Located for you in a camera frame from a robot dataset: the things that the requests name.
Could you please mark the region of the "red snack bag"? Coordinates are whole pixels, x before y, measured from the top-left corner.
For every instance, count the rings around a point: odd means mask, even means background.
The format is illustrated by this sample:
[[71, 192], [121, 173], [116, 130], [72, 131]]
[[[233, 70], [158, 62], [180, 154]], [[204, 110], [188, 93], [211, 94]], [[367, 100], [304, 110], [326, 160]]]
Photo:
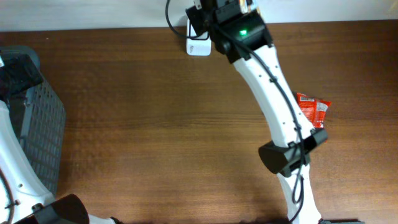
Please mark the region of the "red snack bag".
[[303, 93], [294, 93], [296, 101], [305, 117], [313, 124], [313, 130], [323, 129], [325, 116], [331, 101], [308, 96]]

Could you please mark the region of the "yellow snack bag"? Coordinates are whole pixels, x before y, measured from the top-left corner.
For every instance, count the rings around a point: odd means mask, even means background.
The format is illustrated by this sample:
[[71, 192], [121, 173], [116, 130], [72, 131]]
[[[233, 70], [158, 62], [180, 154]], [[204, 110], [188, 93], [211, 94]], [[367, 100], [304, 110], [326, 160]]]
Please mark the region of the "yellow snack bag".
[[242, 14], [256, 11], [259, 7], [258, 0], [239, 0], [238, 3]]

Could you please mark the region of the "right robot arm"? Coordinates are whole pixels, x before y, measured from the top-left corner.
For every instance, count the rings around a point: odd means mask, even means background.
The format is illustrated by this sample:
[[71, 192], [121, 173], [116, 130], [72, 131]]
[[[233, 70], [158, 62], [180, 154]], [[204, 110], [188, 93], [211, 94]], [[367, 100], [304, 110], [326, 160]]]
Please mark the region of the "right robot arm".
[[186, 10], [198, 35], [208, 33], [217, 51], [244, 78], [271, 132], [259, 157], [280, 182], [289, 223], [326, 223], [310, 185], [310, 153], [328, 133], [300, 109], [282, 73], [271, 33], [256, 1], [195, 1]]

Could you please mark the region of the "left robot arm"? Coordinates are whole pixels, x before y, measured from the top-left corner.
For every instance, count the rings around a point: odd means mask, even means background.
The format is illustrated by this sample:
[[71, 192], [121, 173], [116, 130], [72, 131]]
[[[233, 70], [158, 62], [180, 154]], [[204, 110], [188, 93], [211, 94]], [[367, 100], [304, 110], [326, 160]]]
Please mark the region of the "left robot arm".
[[66, 111], [30, 48], [1, 48], [1, 223], [119, 223], [55, 198]]

